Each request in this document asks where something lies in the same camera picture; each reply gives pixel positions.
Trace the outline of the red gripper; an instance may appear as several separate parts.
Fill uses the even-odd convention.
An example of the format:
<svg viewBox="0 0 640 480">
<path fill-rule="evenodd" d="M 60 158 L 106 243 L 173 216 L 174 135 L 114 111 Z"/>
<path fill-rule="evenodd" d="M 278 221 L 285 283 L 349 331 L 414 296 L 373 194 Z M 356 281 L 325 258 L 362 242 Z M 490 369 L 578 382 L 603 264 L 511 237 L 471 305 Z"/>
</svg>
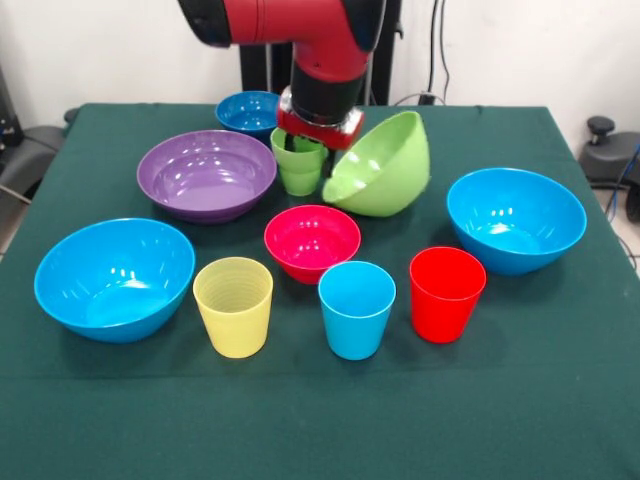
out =
<svg viewBox="0 0 640 480">
<path fill-rule="evenodd" d="M 364 112 L 353 108 L 343 122 L 337 125 L 318 125 L 300 118 L 292 109 L 279 107 L 277 110 L 278 127 L 284 130 L 284 149 L 295 151 L 295 136 L 307 137 L 316 140 L 326 146 L 327 155 L 322 165 L 322 177 L 328 179 L 331 176 L 335 163 L 335 151 L 333 149 L 349 149 L 356 141 L 363 124 Z"/>
</svg>

